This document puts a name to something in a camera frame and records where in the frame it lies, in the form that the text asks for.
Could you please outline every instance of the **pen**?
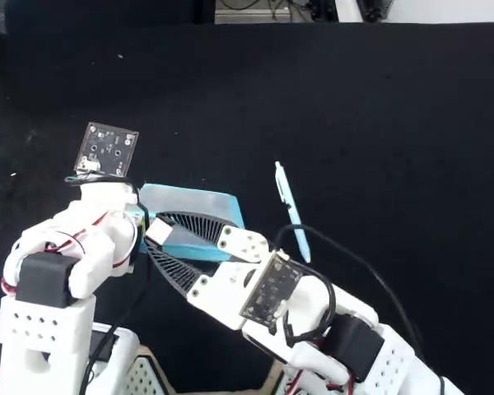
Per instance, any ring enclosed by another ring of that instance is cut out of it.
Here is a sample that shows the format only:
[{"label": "pen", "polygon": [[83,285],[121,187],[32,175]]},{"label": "pen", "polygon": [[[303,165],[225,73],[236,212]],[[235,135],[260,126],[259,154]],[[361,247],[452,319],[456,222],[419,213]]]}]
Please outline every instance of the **pen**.
[{"label": "pen", "polygon": [[[289,218],[293,225],[301,225],[300,215],[296,209],[295,199],[291,193],[291,188],[289,187],[289,182],[287,181],[286,172],[283,169],[280,162],[274,162],[276,166],[276,173],[274,178],[277,182],[278,193],[280,193],[280,198],[282,203],[287,206],[287,211],[289,212]],[[311,262],[311,252],[310,245],[307,243],[307,238],[305,237],[305,232],[303,229],[295,229],[296,242],[298,243],[298,248],[307,263]]]}]

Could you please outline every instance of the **circuit board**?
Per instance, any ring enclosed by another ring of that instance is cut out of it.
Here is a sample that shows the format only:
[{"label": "circuit board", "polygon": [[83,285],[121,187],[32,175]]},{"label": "circuit board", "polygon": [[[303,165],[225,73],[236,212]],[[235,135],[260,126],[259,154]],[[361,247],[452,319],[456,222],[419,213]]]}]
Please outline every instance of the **circuit board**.
[{"label": "circuit board", "polygon": [[125,177],[138,136],[139,132],[88,123],[74,170]]},{"label": "circuit board", "polygon": [[245,303],[241,316],[272,328],[304,273],[274,254]]}]

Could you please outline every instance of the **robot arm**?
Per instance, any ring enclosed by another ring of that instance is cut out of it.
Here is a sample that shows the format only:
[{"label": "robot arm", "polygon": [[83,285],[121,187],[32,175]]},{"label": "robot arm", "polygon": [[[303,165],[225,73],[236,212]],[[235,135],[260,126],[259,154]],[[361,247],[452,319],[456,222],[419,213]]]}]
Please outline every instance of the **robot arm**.
[{"label": "robot arm", "polygon": [[[123,183],[81,186],[82,199],[51,219],[22,232],[4,265],[0,310],[0,394],[77,395],[90,353],[94,291],[108,278],[133,270],[142,215],[128,214],[137,202]],[[123,329],[110,366],[88,393],[118,393],[138,347]]]},{"label": "robot arm", "polygon": [[[157,219],[147,236],[163,244],[169,233],[169,226]],[[241,330],[247,340],[286,364],[290,374],[298,372],[297,388],[315,395],[329,393],[333,385],[362,395],[437,394],[441,388],[447,395],[461,394],[380,323],[373,308],[333,284],[336,306],[330,329],[315,340],[290,342],[289,328],[300,335],[322,323],[329,308],[325,282],[283,251],[271,251],[255,232],[224,226],[217,247],[231,260],[221,263],[213,276],[202,274],[193,281],[187,301]]]}]

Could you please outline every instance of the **white wall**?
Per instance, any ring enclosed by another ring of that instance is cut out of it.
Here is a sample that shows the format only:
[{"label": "white wall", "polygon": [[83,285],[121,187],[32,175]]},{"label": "white wall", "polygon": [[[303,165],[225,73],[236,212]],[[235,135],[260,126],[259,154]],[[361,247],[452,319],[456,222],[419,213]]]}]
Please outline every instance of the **white wall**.
[{"label": "white wall", "polygon": [[494,21],[494,0],[394,0],[387,22]]}]

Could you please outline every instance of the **black mat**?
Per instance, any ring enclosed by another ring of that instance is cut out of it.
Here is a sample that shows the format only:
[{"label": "black mat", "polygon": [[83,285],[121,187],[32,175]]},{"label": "black mat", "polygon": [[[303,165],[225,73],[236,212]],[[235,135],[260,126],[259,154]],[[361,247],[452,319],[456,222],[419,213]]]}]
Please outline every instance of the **black mat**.
[{"label": "black mat", "polygon": [[[369,258],[398,292],[432,368],[466,393],[494,391],[494,25],[0,40],[0,271],[22,229],[77,197],[61,179],[91,120],[142,133],[139,181],[233,193],[267,236],[288,221],[280,160],[304,222]],[[404,334],[368,273],[311,247],[319,270]],[[103,287],[100,320],[139,274]],[[257,386],[267,373],[267,357],[159,276],[128,325],[180,391]]]}]

